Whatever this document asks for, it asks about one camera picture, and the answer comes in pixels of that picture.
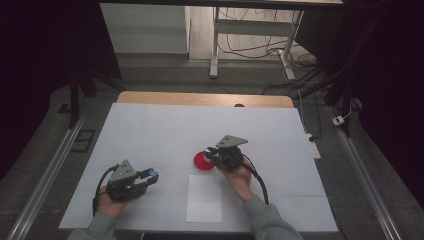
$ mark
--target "red object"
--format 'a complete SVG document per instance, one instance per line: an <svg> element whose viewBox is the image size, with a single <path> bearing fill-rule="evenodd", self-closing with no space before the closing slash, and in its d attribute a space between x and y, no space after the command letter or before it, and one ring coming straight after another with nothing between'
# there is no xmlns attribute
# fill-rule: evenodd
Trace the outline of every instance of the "red object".
<svg viewBox="0 0 424 240"><path fill-rule="evenodd" d="M194 157L194 166L201 172L207 172L212 170L213 167L215 167L215 164L213 164L212 160L209 162L206 161L205 154L203 152L199 152Z"/></svg>

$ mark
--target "gray sleeve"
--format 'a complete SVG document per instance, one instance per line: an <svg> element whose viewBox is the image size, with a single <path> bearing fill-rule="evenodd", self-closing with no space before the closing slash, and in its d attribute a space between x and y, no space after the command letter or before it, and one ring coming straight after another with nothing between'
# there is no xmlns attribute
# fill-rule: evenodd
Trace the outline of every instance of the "gray sleeve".
<svg viewBox="0 0 424 240"><path fill-rule="evenodd" d="M258 195L244 203L250 218L250 231L256 240L300 240L300 234L284 221L275 205L266 205Z"/></svg>
<svg viewBox="0 0 424 240"><path fill-rule="evenodd" d="M116 240L113 236L117 220L106 214L96 212L87 229L77 228L68 240Z"/></svg>

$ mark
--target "white table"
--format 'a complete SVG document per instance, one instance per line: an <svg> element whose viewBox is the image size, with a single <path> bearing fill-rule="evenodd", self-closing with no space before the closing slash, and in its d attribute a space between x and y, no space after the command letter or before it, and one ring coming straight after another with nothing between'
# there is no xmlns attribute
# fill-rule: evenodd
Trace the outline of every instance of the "white table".
<svg viewBox="0 0 424 240"><path fill-rule="evenodd" d="M233 108L158 104L112 106L60 228L87 227L103 172L128 159L154 168L159 181L130 204L117 228L145 232L248 232L242 203L217 171L222 222L186 222L189 175L202 175L193 157L225 134L249 140L241 151L262 176L270 202L301 232L337 231L302 124L294 108ZM252 189L262 198L259 184Z"/></svg>

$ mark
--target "hand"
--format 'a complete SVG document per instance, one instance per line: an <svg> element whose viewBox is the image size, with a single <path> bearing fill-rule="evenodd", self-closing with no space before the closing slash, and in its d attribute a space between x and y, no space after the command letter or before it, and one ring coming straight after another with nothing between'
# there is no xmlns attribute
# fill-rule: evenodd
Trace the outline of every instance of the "hand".
<svg viewBox="0 0 424 240"><path fill-rule="evenodd" d="M249 165L249 167L252 167L252 164L246 158L243 158L243 160L244 163ZM252 174L246 168L240 166L235 172L232 173L226 172L222 169L219 169L219 171L225 176L228 184L234 189L234 191L236 191L242 202L246 202L251 197L253 197L253 193L250 190Z"/></svg>
<svg viewBox="0 0 424 240"><path fill-rule="evenodd" d="M106 193L106 186L103 186L100 188L99 192L99 203L97 205L97 211L114 218L119 218L119 216L121 216L121 213L124 211L124 208L129 203L139 198L140 197L134 198L126 202L115 202Z"/></svg>

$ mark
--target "white wall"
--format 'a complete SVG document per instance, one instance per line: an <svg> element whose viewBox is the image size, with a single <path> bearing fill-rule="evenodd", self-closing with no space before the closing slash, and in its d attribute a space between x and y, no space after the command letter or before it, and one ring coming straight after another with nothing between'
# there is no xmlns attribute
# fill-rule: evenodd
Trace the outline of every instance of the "white wall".
<svg viewBox="0 0 424 240"><path fill-rule="evenodd" d="M100 6L116 53L188 53L189 7Z"/></svg>

